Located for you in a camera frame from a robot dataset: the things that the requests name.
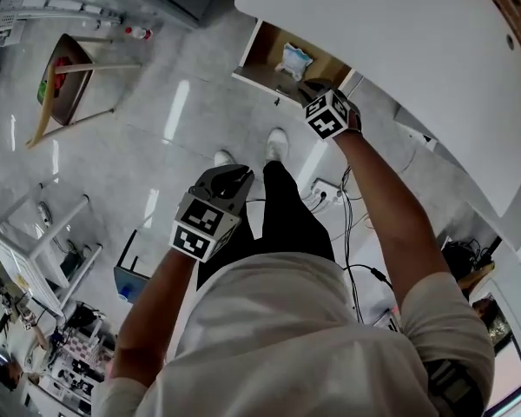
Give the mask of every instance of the black and white marker cube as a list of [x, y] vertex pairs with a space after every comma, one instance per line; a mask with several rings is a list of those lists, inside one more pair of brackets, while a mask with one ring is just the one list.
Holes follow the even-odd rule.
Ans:
[[348, 128], [349, 108], [331, 89], [305, 108], [306, 122], [325, 141]]
[[239, 216], [186, 193], [175, 214], [170, 245], [205, 262], [224, 247], [240, 222]]

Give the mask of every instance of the black pants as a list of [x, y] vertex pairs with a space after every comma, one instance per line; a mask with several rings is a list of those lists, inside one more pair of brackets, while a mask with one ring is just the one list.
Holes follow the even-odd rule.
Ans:
[[216, 255], [199, 265], [197, 288], [218, 269], [251, 255], [274, 252], [301, 252], [334, 261], [328, 232], [300, 198], [297, 184], [281, 162], [271, 161], [264, 168], [266, 203], [262, 238], [255, 240], [247, 218], [247, 207], [240, 212], [241, 224]]

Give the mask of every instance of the t-shirt sleeve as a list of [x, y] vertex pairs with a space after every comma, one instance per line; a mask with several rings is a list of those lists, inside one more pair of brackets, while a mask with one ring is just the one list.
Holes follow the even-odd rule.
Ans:
[[494, 350], [485, 324], [451, 274], [432, 274], [413, 286], [403, 301], [401, 319], [423, 363], [458, 363], [477, 384], [484, 404], [488, 402]]
[[147, 388], [131, 379], [108, 379], [92, 392], [93, 417], [129, 417], [141, 404]]

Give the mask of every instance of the plastic bottle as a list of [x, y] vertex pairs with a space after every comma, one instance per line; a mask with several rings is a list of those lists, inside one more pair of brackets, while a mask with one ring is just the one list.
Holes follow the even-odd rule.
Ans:
[[153, 31], [142, 28], [141, 26], [128, 26], [125, 29], [125, 33], [142, 40], [148, 40], [153, 35]]

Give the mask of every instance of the chair seat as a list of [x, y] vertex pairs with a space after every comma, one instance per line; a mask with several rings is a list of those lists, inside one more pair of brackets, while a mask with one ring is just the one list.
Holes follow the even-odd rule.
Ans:
[[[56, 44], [54, 51], [52, 51], [52, 55], [50, 56], [50, 60], [46, 68], [48, 68], [48, 66], [52, 63], [56, 64], [57, 61], [61, 58], [65, 58], [65, 61], [67, 61], [65, 64], [70, 65], [93, 63], [92, 59], [81, 47], [81, 45], [73, 37], [68, 36], [67, 34], [63, 34], [60, 37], [60, 40], [58, 40], [58, 43]], [[56, 78], [59, 76], [65, 76], [65, 80], [61, 83], [61, 88], [56, 88], [51, 113], [54, 120], [60, 125], [68, 125], [71, 121], [92, 74], [93, 71], [89, 70], [66, 73], [64, 75], [56, 75]], [[43, 84], [46, 82], [46, 78], [47, 70], [45, 69], [43, 79], [41, 81], [42, 83], [39, 87], [39, 91], [36, 94], [36, 98], [41, 104], [43, 104], [44, 92], [42, 88], [46, 88], [46, 84]]]

